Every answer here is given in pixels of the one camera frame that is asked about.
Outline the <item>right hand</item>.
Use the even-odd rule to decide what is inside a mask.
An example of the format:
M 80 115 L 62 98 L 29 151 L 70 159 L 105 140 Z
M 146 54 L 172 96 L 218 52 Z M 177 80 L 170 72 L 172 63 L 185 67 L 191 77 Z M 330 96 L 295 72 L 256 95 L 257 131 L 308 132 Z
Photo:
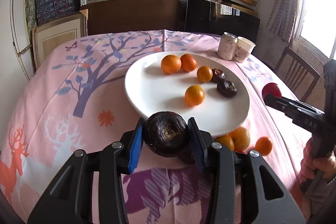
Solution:
M 335 155 L 332 152 L 329 157 L 320 157 L 313 159 L 311 156 L 313 144 L 309 139 L 303 150 L 303 159 L 301 161 L 301 170 L 298 175 L 299 182 L 313 180 L 315 178 L 315 170 L 323 172 L 322 179 L 330 181 L 335 177 Z

